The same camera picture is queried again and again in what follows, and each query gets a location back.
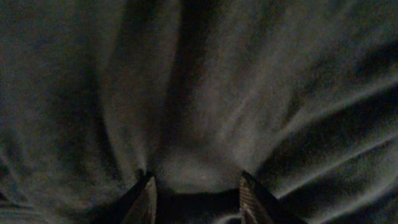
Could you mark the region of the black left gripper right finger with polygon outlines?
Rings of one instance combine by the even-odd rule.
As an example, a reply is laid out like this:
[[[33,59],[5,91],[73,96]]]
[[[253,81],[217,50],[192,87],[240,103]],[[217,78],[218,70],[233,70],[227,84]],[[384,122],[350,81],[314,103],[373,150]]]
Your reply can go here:
[[[239,179],[239,206],[242,224],[307,224],[285,209],[248,172]]]

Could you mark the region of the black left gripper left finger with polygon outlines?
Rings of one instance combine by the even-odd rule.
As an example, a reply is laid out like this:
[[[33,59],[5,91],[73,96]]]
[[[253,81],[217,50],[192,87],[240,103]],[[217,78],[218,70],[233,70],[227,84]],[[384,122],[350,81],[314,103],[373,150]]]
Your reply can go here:
[[[157,187],[148,173],[93,224],[155,224]]]

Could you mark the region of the dark teal t-shirt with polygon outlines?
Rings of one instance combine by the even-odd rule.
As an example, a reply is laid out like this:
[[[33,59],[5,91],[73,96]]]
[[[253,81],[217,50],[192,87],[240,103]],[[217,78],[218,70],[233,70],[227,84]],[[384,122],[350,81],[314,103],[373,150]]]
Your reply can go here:
[[[397,222],[396,1],[2,1],[1,222]]]

